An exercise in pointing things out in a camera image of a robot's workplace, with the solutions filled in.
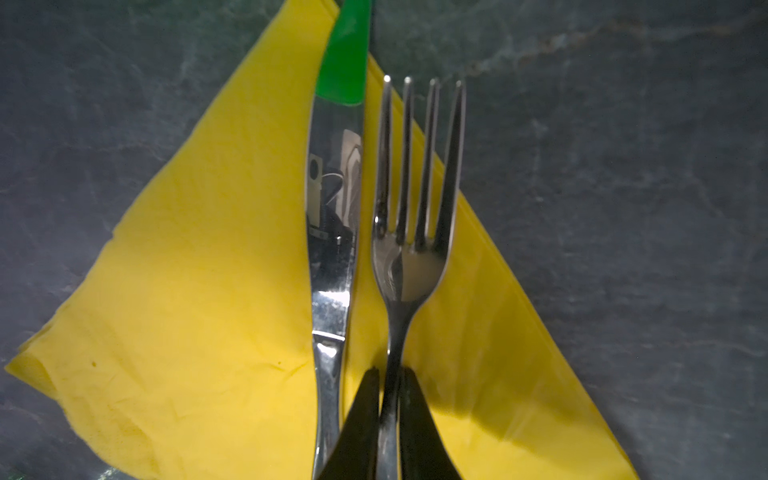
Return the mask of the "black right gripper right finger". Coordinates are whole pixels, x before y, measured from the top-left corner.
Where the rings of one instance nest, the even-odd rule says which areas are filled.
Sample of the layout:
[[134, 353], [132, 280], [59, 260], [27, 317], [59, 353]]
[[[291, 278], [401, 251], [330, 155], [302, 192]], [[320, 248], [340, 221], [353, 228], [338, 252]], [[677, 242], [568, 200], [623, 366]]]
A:
[[415, 372], [401, 369], [399, 436], [401, 474], [409, 479], [461, 479], [431, 415]]

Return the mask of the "yellow paper napkin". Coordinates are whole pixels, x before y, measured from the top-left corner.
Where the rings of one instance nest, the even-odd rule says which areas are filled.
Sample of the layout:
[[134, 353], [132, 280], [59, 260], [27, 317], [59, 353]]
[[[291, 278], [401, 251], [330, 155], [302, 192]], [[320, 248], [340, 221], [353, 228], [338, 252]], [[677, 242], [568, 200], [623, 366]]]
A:
[[[283, 4], [83, 283], [8, 364], [128, 475], [311, 474], [300, 169], [337, 15], [332, 1]], [[465, 200], [406, 362], [467, 479], [636, 475]]]

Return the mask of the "silver knife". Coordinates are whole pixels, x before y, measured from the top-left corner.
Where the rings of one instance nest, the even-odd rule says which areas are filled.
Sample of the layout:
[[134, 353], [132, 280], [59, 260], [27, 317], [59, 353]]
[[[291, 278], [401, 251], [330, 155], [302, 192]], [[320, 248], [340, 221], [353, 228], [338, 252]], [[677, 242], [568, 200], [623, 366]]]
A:
[[305, 213], [311, 285], [318, 478], [340, 435], [341, 372], [360, 224], [372, 4], [343, 3], [327, 40], [309, 129]]

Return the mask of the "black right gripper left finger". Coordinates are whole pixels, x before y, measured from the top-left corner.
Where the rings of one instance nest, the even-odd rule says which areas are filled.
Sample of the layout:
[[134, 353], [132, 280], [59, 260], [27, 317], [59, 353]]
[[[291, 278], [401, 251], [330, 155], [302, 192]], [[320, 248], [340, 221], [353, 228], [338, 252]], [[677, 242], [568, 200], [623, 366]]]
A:
[[362, 377], [339, 440], [318, 479], [375, 478], [379, 424], [379, 369]]

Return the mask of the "silver fork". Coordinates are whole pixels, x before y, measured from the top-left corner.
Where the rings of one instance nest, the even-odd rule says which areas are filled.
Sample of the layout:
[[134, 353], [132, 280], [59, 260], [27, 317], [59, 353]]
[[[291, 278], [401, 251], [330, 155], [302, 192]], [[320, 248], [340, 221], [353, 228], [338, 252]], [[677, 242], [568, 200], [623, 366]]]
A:
[[457, 82], [446, 144], [445, 172], [436, 226], [428, 224], [432, 160], [440, 85], [431, 80], [427, 103], [427, 145], [418, 200], [417, 221], [409, 232], [412, 159], [413, 81], [405, 78], [403, 101], [402, 167], [398, 204], [390, 189], [392, 161], [392, 79], [383, 78], [377, 144], [377, 176], [373, 209], [372, 265], [388, 315], [388, 346], [383, 399], [379, 417], [376, 478], [399, 476], [397, 437], [399, 371], [407, 334], [415, 314], [430, 298], [444, 276], [451, 251], [466, 131], [466, 86]]

